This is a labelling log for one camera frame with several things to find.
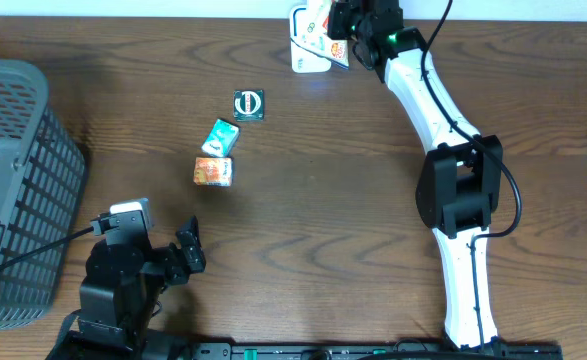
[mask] white background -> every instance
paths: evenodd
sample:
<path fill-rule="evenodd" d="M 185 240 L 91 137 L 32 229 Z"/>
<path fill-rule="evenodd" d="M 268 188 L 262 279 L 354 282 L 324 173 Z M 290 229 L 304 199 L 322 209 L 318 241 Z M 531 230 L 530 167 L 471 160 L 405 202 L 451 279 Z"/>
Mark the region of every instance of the white background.
<path fill-rule="evenodd" d="M 286 18 L 305 0 L 0 0 L 0 15 Z M 407 19 L 436 19 L 446 0 L 400 0 Z M 455 0 L 450 19 L 587 21 L 587 0 Z"/>

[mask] laundry basket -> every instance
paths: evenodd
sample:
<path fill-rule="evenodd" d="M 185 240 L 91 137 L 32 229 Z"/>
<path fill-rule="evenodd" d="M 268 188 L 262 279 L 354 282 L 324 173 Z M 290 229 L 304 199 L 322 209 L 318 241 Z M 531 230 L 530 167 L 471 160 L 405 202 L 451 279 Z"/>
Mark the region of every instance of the laundry basket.
<path fill-rule="evenodd" d="M 79 149 L 48 108 L 42 73 L 0 60 L 0 264 L 68 235 L 86 182 Z M 49 309 L 66 247 L 0 273 L 0 329 Z"/>

